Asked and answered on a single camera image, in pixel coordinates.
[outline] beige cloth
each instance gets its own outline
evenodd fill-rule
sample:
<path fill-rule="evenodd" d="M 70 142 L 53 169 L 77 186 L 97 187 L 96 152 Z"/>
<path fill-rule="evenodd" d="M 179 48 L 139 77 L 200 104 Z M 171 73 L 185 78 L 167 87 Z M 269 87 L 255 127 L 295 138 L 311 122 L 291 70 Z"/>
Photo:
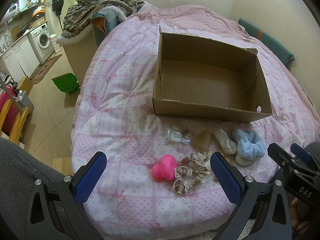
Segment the beige cloth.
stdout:
<path fill-rule="evenodd" d="M 212 151 L 206 151 L 203 154 L 191 152 L 181 161 L 181 166 L 174 169 L 176 178 L 172 186 L 172 191 L 175 194 L 183 195 L 188 192 L 194 185 L 205 183 L 206 179 L 212 173 L 210 167 L 210 157 Z M 195 177 L 182 181 L 183 175 L 191 176 L 193 172 Z"/>

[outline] gray pants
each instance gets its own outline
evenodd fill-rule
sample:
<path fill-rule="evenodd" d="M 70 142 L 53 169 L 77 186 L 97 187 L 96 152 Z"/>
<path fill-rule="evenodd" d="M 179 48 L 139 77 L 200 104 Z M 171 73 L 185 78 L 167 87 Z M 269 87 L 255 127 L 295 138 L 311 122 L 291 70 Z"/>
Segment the gray pants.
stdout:
<path fill-rule="evenodd" d="M 64 175 L 4 138 L 0 138 L 0 165 L 0 238 L 12 239 L 14 235 L 24 240 L 27 207 L 35 180 L 56 182 Z M 66 233 L 78 239 L 61 203 L 54 205 Z"/>

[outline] red bag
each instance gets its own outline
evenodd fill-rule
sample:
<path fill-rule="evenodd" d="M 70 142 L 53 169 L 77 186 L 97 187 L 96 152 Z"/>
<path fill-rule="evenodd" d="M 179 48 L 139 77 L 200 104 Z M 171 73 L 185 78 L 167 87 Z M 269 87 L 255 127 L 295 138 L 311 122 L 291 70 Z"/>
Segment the red bag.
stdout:
<path fill-rule="evenodd" d="M 10 94 L 16 97 L 12 85 L 8 84 L 7 89 L 9 90 Z M 6 92 L 2 92 L 0 95 L 0 109 L 4 106 L 4 103 L 10 99 Z M 13 104 L 10 106 L 10 109 L 7 113 L 6 118 L 4 119 L 4 123 L 2 125 L 2 131 L 6 133 L 7 135 L 10 135 L 14 120 L 16 119 L 16 116 L 18 114 L 18 109 L 13 106 Z"/>

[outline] pink blanket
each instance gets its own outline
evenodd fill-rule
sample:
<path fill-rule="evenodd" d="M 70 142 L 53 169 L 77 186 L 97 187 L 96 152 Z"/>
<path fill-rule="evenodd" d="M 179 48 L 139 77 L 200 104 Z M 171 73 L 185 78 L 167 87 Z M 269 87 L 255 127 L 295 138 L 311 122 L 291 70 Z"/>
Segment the pink blanket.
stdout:
<path fill-rule="evenodd" d="M 242 48 L 257 48 L 269 88 L 273 116 L 253 123 L 155 116 L 152 90 L 159 43 L 165 32 L 211 38 Z M 276 142 L 289 151 L 319 139 L 320 117 L 295 78 L 260 41 L 236 22 L 195 5 L 158 9 L 149 5 L 117 26 L 98 48 L 87 72 L 76 106 L 72 164 L 76 171 L 96 151 L 108 165 L 84 204 L 103 235 L 125 239 L 174 239 L 216 229 L 234 205 L 213 177 L 186 195 L 175 195 L 172 181 L 156 182 L 151 167 L 163 155 L 181 160 L 192 149 L 162 145 L 164 123 L 172 121 L 193 135 L 205 128 L 255 130 L 266 145 Z M 213 139 L 210 149 L 221 151 Z M 267 182 L 276 164 L 265 155 L 239 167 L 243 175 Z"/>

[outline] pink rubber duck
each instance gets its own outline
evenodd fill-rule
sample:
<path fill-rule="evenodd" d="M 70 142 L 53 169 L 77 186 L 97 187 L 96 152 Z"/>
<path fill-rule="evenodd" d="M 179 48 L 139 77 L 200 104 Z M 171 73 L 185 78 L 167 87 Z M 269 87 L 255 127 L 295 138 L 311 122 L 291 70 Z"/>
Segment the pink rubber duck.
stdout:
<path fill-rule="evenodd" d="M 176 159 L 172 155 L 166 154 L 163 156 L 160 164 L 153 165 L 151 168 L 151 174 L 156 178 L 157 181 L 162 178 L 172 180 L 174 179 L 174 168 L 176 167 Z"/>

